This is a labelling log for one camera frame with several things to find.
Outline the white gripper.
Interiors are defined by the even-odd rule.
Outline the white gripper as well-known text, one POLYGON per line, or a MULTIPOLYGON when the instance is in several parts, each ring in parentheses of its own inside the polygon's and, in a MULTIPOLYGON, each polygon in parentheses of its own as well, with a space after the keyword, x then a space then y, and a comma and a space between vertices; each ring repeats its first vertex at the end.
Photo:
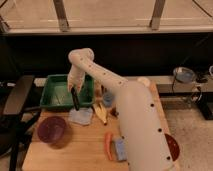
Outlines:
POLYGON ((80 93, 82 90, 82 85, 85 80, 85 72, 75 65, 71 66, 71 69, 67 76, 67 89, 71 92, 72 87, 77 88, 77 92, 80 93))

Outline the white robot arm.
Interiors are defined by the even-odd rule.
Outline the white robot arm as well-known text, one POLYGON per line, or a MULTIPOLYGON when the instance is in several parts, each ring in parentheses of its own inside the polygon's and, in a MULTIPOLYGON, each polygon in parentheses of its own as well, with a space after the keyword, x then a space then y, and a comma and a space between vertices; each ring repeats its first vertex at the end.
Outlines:
POLYGON ((124 138, 129 171, 175 171, 160 117, 149 88, 96 64, 90 48, 72 50, 68 89, 80 91, 85 74, 115 96, 121 136, 124 138))

